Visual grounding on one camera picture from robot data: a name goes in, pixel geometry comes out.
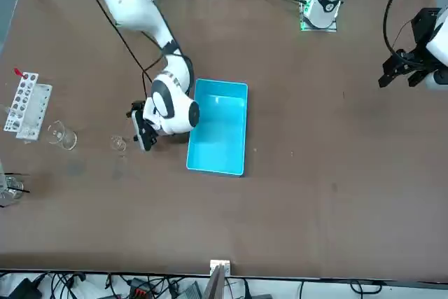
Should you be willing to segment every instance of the circuit board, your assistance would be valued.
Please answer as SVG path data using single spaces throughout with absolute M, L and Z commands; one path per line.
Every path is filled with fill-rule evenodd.
M 336 16 L 333 20 L 332 24 L 325 28 L 325 29 L 319 29 L 315 28 L 314 26 L 310 25 L 308 21 L 305 20 L 305 14 L 309 10 L 309 7 L 311 6 L 312 0 L 305 0 L 306 3 L 300 3 L 299 6 L 299 18 L 300 18 L 300 30 L 301 31 L 323 31 L 323 32 L 336 32 L 336 18 L 337 18 L 337 12 L 339 10 L 340 3 L 337 5 L 336 9 Z

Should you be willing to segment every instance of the glass beaker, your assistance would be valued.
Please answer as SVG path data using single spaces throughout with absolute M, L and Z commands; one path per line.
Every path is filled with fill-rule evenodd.
M 48 127 L 47 138 L 50 144 L 58 145 L 64 150 L 72 150 L 78 141 L 76 133 L 67 128 L 60 120 L 56 120 Z

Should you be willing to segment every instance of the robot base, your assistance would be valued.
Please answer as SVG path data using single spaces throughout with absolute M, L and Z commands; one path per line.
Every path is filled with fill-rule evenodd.
M 336 32 L 337 31 L 337 25 L 336 25 L 336 18 L 337 18 L 337 12 L 339 10 L 339 6 L 341 3 L 339 3 L 337 5 L 337 9 L 336 9 L 336 16 L 335 19 L 333 20 L 332 24 L 327 27 L 327 28 L 317 28 L 315 26 L 313 26 L 305 17 L 305 13 L 308 11 L 309 8 L 309 4 L 311 3 L 312 0 L 305 0 L 307 3 L 306 4 L 302 4 L 300 3 L 300 7 L 299 7 L 299 18 L 300 18 L 300 30 L 301 31 L 322 31 L 322 32 Z

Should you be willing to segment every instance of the white bracket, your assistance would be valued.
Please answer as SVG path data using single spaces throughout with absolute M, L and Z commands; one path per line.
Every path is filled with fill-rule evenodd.
M 210 260 L 210 275 L 213 273 L 216 267 L 222 265 L 224 267 L 225 276 L 230 277 L 230 260 L 218 260 L 211 259 Z
M 15 138 L 36 141 L 41 131 L 52 86 L 37 84 L 39 74 L 23 73 L 3 128 L 17 133 Z

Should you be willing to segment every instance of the transparent glassware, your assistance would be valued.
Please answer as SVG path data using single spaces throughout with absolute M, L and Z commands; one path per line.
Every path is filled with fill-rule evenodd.
M 7 189 L 0 192 L 1 208 L 17 203 L 18 199 L 23 195 L 23 182 L 19 181 L 15 176 L 7 176 L 6 184 Z
M 64 150 L 72 150 L 78 141 L 76 133 L 66 127 L 60 120 L 53 122 L 46 133 L 50 144 L 58 145 Z
M 112 136 L 111 148 L 117 152 L 122 153 L 126 150 L 126 141 L 121 136 Z

